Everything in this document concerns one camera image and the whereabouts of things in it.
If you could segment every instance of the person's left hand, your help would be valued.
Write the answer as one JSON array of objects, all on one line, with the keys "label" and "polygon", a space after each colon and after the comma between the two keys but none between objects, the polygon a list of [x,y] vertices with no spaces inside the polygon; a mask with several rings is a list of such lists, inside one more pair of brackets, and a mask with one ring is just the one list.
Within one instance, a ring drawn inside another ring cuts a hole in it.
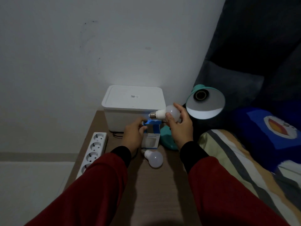
[{"label": "person's left hand", "polygon": [[147,119],[139,117],[124,129],[121,145],[127,147],[131,153],[141,147],[143,133],[147,129],[147,126],[141,124],[142,121],[146,122]]}]

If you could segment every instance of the wooden table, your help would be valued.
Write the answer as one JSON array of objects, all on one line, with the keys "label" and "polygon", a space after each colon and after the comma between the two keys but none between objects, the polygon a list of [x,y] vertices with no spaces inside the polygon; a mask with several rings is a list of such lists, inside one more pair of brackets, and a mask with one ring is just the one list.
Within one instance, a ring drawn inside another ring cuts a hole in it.
[{"label": "wooden table", "polygon": [[[104,112],[97,111],[65,189],[75,180],[94,132],[108,134],[105,152],[121,144],[121,139],[109,132]],[[159,169],[152,169],[140,152],[132,159],[128,183],[111,226],[201,225],[179,152],[162,146],[158,151],[164,158]]]}]

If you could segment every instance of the red jacket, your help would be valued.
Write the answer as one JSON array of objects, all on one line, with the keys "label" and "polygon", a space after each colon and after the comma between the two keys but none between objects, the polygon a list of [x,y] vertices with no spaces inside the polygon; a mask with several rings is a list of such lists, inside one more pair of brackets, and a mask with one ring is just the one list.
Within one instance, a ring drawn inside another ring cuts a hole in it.
[{"label": "red jacket", "polygon": [[[197,143],[186,143],[180,157],[202,225],[288,225]],[[109,225],[126,186],[130,160],[126,147],[104,154],[26,226]]]}]

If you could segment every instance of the plastic container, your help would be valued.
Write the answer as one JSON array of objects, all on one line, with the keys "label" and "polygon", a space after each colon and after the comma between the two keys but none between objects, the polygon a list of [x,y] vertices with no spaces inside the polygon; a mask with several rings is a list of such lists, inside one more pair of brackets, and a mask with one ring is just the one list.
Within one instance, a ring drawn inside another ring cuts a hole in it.
[{"label": "plastic container", "polygon": [[150,112],[166,108],[162,89],[145,86],[112,85],[101,105],[111,132],[123,132],[137,117],[149,119]]}]

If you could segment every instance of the teal lamp shade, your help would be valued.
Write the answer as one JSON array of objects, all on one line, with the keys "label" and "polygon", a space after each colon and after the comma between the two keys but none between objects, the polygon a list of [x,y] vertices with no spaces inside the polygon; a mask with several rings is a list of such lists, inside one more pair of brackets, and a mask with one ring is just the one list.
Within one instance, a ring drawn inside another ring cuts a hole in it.
[{"label": "teal lamp shade", "polygon": [[218,115],[225,103],[225,97],[219,90],[196,85],[186,101],[186,110],[192,117],[205,120]]}]

